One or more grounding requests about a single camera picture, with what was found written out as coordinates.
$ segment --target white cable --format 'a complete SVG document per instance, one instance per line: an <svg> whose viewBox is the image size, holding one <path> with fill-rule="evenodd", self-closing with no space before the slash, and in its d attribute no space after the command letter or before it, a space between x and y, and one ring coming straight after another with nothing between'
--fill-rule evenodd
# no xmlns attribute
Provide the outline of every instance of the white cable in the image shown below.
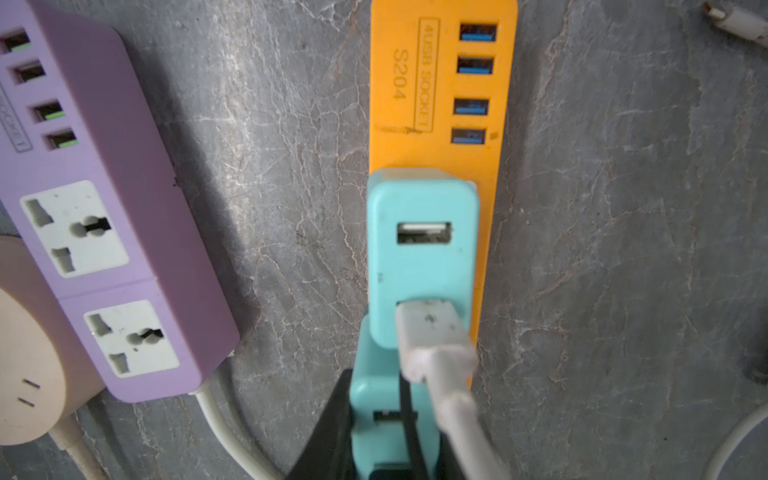
<svg viewBox="0 0 768 480"><path fill-rule="evenodd" d="M758 407L754 412L744 417L741 422L738 422L710 457L704 475L701 477L702 480L717 480L720 471L736 447L765 419L768 419L768 403Z"/></svg>
<svg viewBox="0 0 768 480"><path fill-rule="evenodd" d="M210 378L206 380L199 389L190 393L194 395L200 403L200 409L214 431L214 435L219 440L224 450L227 450L238 465L243 467L248 475L254 480L281 480L282 475L272 466L270 461L260 452L253 455L243 444L237 440L232 430L227 426L224 417L216 405L216 400L210 391Z"/></svg>
<svg viewBox="0 0 768 480"><path fill-rule="evenodd" d="M760 16L731 4L718 8L710 2L704 2L703 7L704 13L719 29L768 47L768 22Z"/></svg>
<svg viewBox="0 0 768 480"><path fill-rule="evenodd" d="M475 347L445 300L401 302L395 310L402 376L426 381L435 420L468 480L506 480L509 473L478 423L467 379L478 365Z"/></svg>

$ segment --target blue usb port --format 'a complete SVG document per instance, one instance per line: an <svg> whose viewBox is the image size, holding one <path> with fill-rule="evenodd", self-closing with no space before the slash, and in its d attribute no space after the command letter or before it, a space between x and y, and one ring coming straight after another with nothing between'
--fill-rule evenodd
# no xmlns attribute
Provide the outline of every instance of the blue usb port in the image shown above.
<svg viewBox="0 0 768 480"><path fill-rule="evenodd" d="M490 75L493 73L493 58L459 57L458 73Z"/></svg>
<svg viewBox="0 0 768 480"><path fill-rule="evenodd" d="M488 101L473 98L455 98L453 100L454 115L487 115Z"/></svg>
<svg viewBox="0 0 768 480"><path fill-rule="evenodd" d="M462 23L459 32L461 41L496 41L496 25Z"/></svg>
<svg viewBox="0 0 768 480"><path fill-rule="evenodd" d="M452 144L483 145L485 143L485 130L473 128L454 128L451 131Z"/></svg>

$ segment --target side of purple power strip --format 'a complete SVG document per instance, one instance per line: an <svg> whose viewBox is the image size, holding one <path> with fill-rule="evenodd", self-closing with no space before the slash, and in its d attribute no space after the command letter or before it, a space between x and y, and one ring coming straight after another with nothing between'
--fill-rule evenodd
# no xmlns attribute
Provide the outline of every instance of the side of purple power strip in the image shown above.
<svg viewBox="0 0 768 480"><path fill-rule="evenodd" d="M0 200L109 390L192 392L237 326L120 36L0 2Z"/></svg>

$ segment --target power strip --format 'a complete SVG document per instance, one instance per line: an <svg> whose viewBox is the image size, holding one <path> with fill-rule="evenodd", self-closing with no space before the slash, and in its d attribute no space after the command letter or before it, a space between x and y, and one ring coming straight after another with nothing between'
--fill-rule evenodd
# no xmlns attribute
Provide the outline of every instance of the power strip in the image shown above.
<svg viewBox="0 0 768 480"><path fill-rule="evenodd" d="M371 10L371 173L436 167L477 187L480 222L469 329L474 341L517 18L515 0L374 0ZM370 291L374 272L369 282ZM394 348L394 328L393 319L391 332L377 338L382 346Z"/></svg>
<svg viewBox="0 0 768 480"><path fill-rule="evenodd" d="M109 390L189 393L237 326L112 28L0 4L0 199Z"/></svg>

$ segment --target purple power strip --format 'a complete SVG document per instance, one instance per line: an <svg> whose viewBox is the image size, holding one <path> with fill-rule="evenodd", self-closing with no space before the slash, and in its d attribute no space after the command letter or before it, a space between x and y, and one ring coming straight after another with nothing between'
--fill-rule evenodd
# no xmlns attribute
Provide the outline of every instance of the purple power strip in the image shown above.
<svg viewBox="0 0 768 480"><path fill-rule="evenodd" d="M120 36L41 2L4 0L0 42L0 200L109 390L125 402L192 392L239 334ZM35 226L24 199L83 180L98 192L108 227L72 230L83 238L73 233L52 249L43 239L63 231L59 217L43 212L44 226ZM42 206L50 210L59 196L48 197ZM89 213L64 207L62 215ZM53 250L75 251L81 241L100 247L99 235L119 238L122 264L89 273L57 266ZM113 308L147 301L160 328L136 329L129 317L138 310ZM88 324L93 312L103 313L103 325ZM105 350L104 339L116 350ZM136 345L127 356L118 351L125 339ZM167 343L176 366L135 373L140 363L152 369L152 349Z"/></svg>

